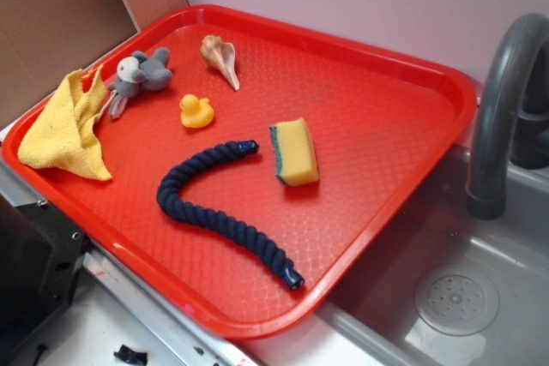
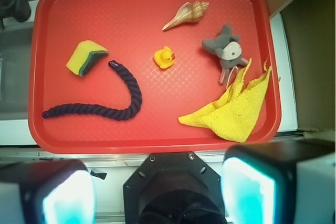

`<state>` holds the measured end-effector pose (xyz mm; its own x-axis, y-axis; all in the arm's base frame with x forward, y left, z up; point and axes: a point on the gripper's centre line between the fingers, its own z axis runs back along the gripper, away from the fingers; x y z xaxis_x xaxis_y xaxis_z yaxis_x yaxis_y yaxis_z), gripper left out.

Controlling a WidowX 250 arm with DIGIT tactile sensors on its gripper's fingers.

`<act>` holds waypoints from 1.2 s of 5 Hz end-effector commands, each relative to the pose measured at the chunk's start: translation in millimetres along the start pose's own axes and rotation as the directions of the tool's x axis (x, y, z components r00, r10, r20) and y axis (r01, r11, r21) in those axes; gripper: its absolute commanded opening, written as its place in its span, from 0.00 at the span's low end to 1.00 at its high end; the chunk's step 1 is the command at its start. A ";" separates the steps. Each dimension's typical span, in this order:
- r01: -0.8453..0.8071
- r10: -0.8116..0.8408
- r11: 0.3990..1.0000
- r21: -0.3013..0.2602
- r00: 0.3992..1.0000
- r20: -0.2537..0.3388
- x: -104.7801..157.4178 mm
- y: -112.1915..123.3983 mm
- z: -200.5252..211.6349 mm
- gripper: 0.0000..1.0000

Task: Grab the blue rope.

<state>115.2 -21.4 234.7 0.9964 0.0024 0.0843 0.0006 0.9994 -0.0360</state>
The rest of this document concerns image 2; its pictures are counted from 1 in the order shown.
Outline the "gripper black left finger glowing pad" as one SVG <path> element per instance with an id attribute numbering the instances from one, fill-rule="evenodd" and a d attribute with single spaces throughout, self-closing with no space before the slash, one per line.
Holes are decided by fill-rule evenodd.
<path id="1" fill-rule="evenodd" d="M 77 159 L 1 164 L 1 223 L 94 223 L 94 188 Z"/>

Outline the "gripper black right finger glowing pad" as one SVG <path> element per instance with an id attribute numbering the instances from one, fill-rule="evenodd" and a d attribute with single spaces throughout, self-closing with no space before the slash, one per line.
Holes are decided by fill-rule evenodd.
<path id="1" fill-rule="evenodd" d="M 233 145 L 220 184 L 233 223 L 335 223 L 335 142 Z"/>

